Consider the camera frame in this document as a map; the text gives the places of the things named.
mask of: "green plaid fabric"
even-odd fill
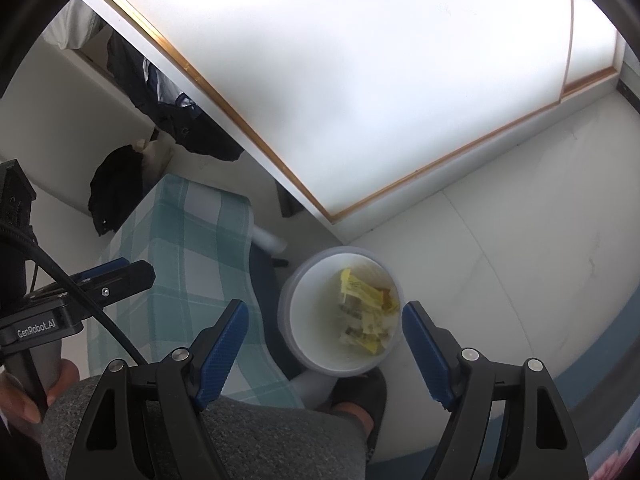
[[[263,406],[301,408],[264,342],[249,276],[254,216],[242,196],[167,175],[140,203],[101,257],[146,260],[156,270],[148,291],[105,309],[149,362],[188,347],[218,320],[229,301],[249,307],[249,331],[223,394]],[[131,362],[94,319],[87,325],[89,370],[115,358]]]

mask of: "person's leg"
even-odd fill
[[[362,425],[367,439],[367,461],[373,457],[386,408],[386,380],[380,368],[339,379],[332,392],[332,413]]]
[[[97,380],[91,378],[71,388],[47,413],[42,451],[51,480],[65,477],[76,432]],[[161,479],[177,479],[159,405],[150,403],[149,412]],[[231,478],[364,480],[366,432],[353,415],[347,420],[308,410],[252,406],[220,397],[202,416]]]

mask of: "white floor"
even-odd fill
[[[558,375],[640,281],[640,116],[614,92],[356,240],[407,301],[489,359]],[[447,413],[404,341],[376,460],[437,444]]]

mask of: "yellow paper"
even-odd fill
[[[344,269],[340,274],[340,292],[354,296],[369,308],[376,310],[382,310],[385,304],[384,293],[356,278],[351,273],[351,269]]]
[[[365,334],[361,330],[348,328],[344,334],[350,341],[355,342],[357,345],[362,346],[365,350],[373,355],[378,354],[380,351],[380,338],[373,334]]]
[[[381,292],[384,297],[382,312],[385,316],[390,316],[400,310],[400,304],[391,297],[391,291],[388,288],[383,288]]]

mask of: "white bucket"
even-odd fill
[[[329,249],[307,260],[285,283],[278,306],[278,327],[291,352],[307,368],[335,377],[371,370],[402,337],[398,322],[388,347],[375,356],[340,343],[340,272],[347,268],[369,285],[391,289],[404,306],[398,280],[372,253],[356,247]]]

